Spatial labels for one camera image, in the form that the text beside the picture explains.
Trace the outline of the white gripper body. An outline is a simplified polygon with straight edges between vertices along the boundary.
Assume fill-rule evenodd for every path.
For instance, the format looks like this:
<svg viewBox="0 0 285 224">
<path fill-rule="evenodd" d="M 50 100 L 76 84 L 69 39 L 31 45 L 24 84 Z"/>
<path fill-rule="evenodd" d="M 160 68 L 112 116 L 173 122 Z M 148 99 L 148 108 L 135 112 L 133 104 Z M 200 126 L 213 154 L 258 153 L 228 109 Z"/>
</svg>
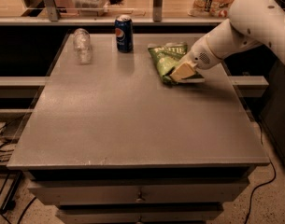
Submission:
<svg viewBox="0 0 285 224">
<path fill-rule="evenodd" d="M 207 35 L 201 37 L 192 45 L 188 57 L 195 63 L 197 68 L 202 70 L 210 69 L 221 62 L 221 58 L 210 47 Z"/>
</svg>

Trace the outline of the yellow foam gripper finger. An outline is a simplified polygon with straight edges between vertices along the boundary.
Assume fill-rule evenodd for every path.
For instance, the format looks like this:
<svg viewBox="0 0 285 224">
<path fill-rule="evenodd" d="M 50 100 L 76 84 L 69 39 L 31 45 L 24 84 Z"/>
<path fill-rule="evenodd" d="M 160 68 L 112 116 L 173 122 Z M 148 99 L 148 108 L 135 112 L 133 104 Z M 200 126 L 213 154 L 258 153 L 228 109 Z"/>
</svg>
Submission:
<svg viewBox="0 0 285 224">
<path fill-rule="evenodd" d="M 188 54 L 184 55 L 179 61 L 178 66 L 189 65 L 192 66 L 192 60 Z"/>
<path fill-rule="evenodd" d="M 192 63 L 181 63 L 172 72 L 170 77 L 176 81 L 180 82 L 182 80 L 191 79 L 196 75 L 196 70 Z"/>
</svg>

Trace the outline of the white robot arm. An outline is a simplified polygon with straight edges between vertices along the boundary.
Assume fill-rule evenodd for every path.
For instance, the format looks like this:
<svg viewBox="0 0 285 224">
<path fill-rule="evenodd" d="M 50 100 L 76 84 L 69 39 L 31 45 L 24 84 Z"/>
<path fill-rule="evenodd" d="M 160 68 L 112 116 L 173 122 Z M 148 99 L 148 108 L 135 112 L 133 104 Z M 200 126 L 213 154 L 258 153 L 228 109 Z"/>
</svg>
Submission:
<svg viewBox="0 0 285 224">
<path fill-rule="evenodd" d="M 228 18 L 198 39 L 170 74 L 181 82 L 228 56 L 260 45 L 285 64 L 285 11 L 275 0 L 235 0 Z"/>
</svg>

